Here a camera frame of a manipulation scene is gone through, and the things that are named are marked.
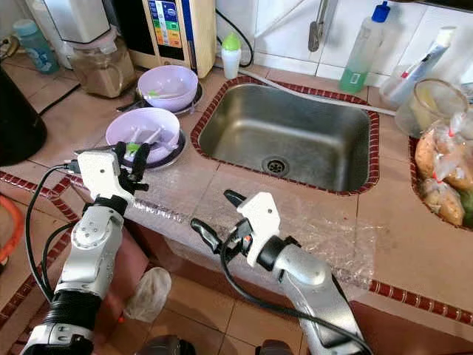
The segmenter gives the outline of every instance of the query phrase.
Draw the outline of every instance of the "power cord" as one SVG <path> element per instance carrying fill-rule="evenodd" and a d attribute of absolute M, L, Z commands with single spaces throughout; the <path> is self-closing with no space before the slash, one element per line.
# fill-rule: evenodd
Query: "power cord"
<path fill-rule="evenodd" d="M 54 240 L 54 238 L 59 233 L 61 233 L 62 231 L 66 231 L 67 229 L 72 228 L 73 226 L 75 226 L 76 223 L 77 223 L 77 221 L 74 221 L 74 222 L 68 223 L 68 224 L 66 224 L 62 227 L 59 227 L 47 238 L 46 243 L 44 244 L 43 257 L 41 259 L 41 270 L 43 271 L 43 275 L 42 275 L 43 283 L 48 288 L 48 290 L 50 291 L 51 294 L 54 294 L 54 292 L 52 291 L 52 288 L 51 288 L 50 279 L 47 276 L 47 253 L 50 250 L 50 245 L 51 245 L 52 241 Z"/>
<path fill-rule="evenodd" d="M 362 340 L 360 337 L 356 336 L 355 334 L 352 334 L 349 331 L 346 331 L 345 329 L 338 327 L 335 324 L 327 322 L 326 320 L 324 320 L 322 318 L 311 316 L 310 314 L 306 314 L 304 312 L 298 311 L 295 308 L 288 308 L 288 307 L 284 307 L 283 305 L 277 305 L 275 303 L 267 302 L 267 301 L 265 301 L 261 298 L 258 298 L 256 296 L 248 293 L 242 286 L 240 286 L 236 282 L 236 280 L 233 278 L 233 276 L 231 276 L 230 271 L 228 270 L 228 261 L 227 261 L 227 257 L 226 257 L 226 252 L 227 252 L 227 249 L 228 249 L 228 245 L 232 242 L 237 242 L 238 239 L 241 239 L 241 238 L 230 236 L 222 244 L 222 249 L 220 251 L 220 263 L 222 265 L 222 269 L 223 269 L 223 272 L 225 274 L 225 277 L 227 278 L 227 281 L 232 285 L 232 287 L 241 296 L 243 296 L 246 300 L 254 303 L 255 305 L 258 305 L 261 308 L 266 308 L 266 309 L 269 309 L 270 311 L 273 311 L 275 313 L 284 314 L 284 315 L 290 316 L 290 317 L 310 320 L 311 322 L 322 325 L 325 328 L 330 329 L 331 331 L 335 331 L 336 333 L 339 333 L 339 334 L 343 335 L 344 337 L 347 337 L 347 338 L 351 339 L 364 352 L 366 352 L 369 355 L 373 355 L 372 350 L 370 349 L 369 345 L 364 340 Z"/>
<path fill-rule="evenodd" d="M 33 197 L 31 198 L 30 204 L 28 205 L 28 209 L 27 209 L 27 213 L 25 215 L 25 221 L 24 221 L 24 243 L 27 249 L 28 263 L 30 264 L 31 273 L 36 283 L 38 284 L 38 287 L 41 289 L 41 292 L 43 293 L 44 297 L 46 297 L 49 303 L 51 303 L 52 301 L 53 294 L 52 294 L 52 291 L 50 290 L 50 287 L 48 288 L 48 286 L 41 279 L 38 269 L 36 268 L 35 257 L 33 255 L 33 247 L 31 246 L 30 227 L 31 227 L 31 214 L 33 213 L 33 207 L 35 205 L 36 199 L 41 193 L 41 189 L 43 188 L 44 182 L 55 170 L 58 170 L 58 169 L 67 169 L 72 172 L 78 172 L 77 161 L 72 160 L 68 163 L 64 163 L 61 165 L 54 165 L 53 167 L 49 168 L 44 173 L 38 186 L 36 187 L 36 191 L 33 194 Z"/>
<path fill-rule="evenodd" d="M 246 42 L 246 44 L 248 45 L 248 48 L 250 49 L 250 61 L 247 63 L 247 64 L 240 64 L 241 68 L 246 68 L 246 67 L 249 67 L 250 65 L 252 65 L 253 63 L 253 59 L 254 59 L 254 51 L 253 51 L 253 47 L 251 46 L 249 40 L 246 38 L 246 36 L 243 34 L 242 31 L 240 31 L 240 29 L 232 22 L 230 21 L 225 15 L 223 15 L 217 8 L 215 8 L 215 12 L 217 13 L 218 16 L 220 16 L 221 18 L 223 18 L 226 22 L 228 22 L 228 24 L 230 26 L 232 26 L 240 36 L 242 36 L 243 40 Z M 217 37 L 217 40 L 219 41 L 219 43 L 221 44 L 222 41 L 220 40 L 220 38 Z"/>
<path fill-rule="evenodd" d="M 54 100 L 51 104 L 47 105 L 46 107 L 44 107 L 40 112 L 39 112 L 39 115 L 42 116 L 46 113 L 46 111 L 49 111 L 50 109 L 52 109 L 55 105 L 59 104 L 61 101 L 63 101 L 67 96 L 71 95 L 74 91 L 76 91 L 79 87 L 81 87 L 80 84 L 76 84 L 74 85 L 74 87 L 70 90 L 68 90 L 67 92 L 65 92 L 60 98 L 58 98 L 57 100 Z"/>

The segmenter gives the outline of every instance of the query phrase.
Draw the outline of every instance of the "lavender plastic bowl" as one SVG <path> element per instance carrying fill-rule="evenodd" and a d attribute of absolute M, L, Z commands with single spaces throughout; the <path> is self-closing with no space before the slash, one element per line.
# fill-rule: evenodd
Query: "lavender plastic bowl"
<path fill-rule="evenodd" d="M 165 109 L 144 107 L 125 112 L 111 122 L 106 129 L 106 142 L 109 145 L 120 141 L 128 143 L 134 127 L 140 127 L 143 130 L 137 139 L 138 143 L 144 142 L 159 127 L 163 128 L 160 133 L 160 141 L 173 146 L 179 139 L 180 124 L 174 113 Z M 146 162 L 148 164 L 156 163 L 170 154 L 171 152 L 167 148 L 158 146 L 151 149 Z"/>
<path fill-rule="evenodd" d="M 140 76 L 138 89 L 147 96 L 150 91 L 159 95 L 178 94 L 175 98 L 145 98 L 153 107 L 177 112 L 188 106 L 195 97 L 199 79 L 195 73 L 180 65 L 163 65 Z"/>

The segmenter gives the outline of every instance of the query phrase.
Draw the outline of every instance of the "kitchen counter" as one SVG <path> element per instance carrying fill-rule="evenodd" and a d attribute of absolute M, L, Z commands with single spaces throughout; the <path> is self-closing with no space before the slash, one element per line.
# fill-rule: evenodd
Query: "kitchen counter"
<path fill-rule="evenodd" d="M 75 83 L 71 72 L 45 79 L 26 61 L 10 59 L 2 65 L 36 109 L 45 107 Z M 271 80 L 338 92 L 335 81 L 258 66 L 250 70 Z M 28 84 L 32 77 L 34 83 L 41 81 L 34 90 Z M 170 243 L 176 254 L 218 268 L 211 252 L 188 226 L 189 220 L 197 217 L 217 231 L 228 230 L 240 216 L 223 197 L 225 189 L 247 196 L 258 191 L 271 192 L 281 215 L 282 236 L 290 234 L 318 254 L 333 251 L 322 257 L 336 265 L 351 263 L 350 270 L 361 272 L 357 280 L 361 285 L 366 277 L 377 280 L 371 285 L 374 292 L 473 325 L 473 317 L 461 311 L 473 311 L 473 234 L 440 220 L 413 192 L 408 140 L 392 117 L 380 115 L 378 183 L 361 195 L 338 196 L 199 155 L 191 145 L 190 132 L 224 82 L 222 70 L 218 69 L 201 80 L 204 97 L 196 112 L 180 117 L 188 138 L 183 155 L 174 165 L 145 174 L 150 190 L 137 193 L 139 203 L 128 209 L 128 218 L 178 242 Z M 364 88 L 356 96 L 381 106 L 376 88 Z M 131 97 L 128 93 L 107 100 L 87 95 L 81 89 L 75 91 L 45 113 L 47 142 L 22 165 L 52 166 L 72 158 L 74 149 L 104 145 L 105 129 L 119 116 L 115 107 L 127 104 Z M 22 169 L 12 166 L 0 170 L 11 174 L 14 171 L 18 176 Z M 39 180 L 39 176 L 20 177 Z M 261 276 L 262 272 L 250 273 L 244 262 L 237 265 L 234 270 L 239 276 L 273 287 Z M 471 327 L 467 328 L 473 339 Z"/>

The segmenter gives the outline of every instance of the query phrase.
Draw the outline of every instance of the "kettle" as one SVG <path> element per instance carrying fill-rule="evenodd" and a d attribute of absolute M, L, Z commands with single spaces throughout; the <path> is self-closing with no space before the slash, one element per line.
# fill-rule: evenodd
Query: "kettle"
<path fill-rule="evenodd" d="M 20 89 L 0 67 L 0 166 L 19 163 L 44 144 L 46 126 Z"/>

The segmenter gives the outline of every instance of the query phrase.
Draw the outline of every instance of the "toothpaste tube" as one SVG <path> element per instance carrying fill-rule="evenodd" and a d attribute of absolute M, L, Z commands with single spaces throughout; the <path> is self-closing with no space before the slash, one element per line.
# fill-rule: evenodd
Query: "toothpaste tube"
<path fill-rule="evenodd" d="M 402 105 L 414 89 L 415 84 L 424 78 L 440 60 L 452 43 L 456 27 L 442 27 L 427 54 L 401 74 L 401 80 L 385 96 L 387 100 Z"/>

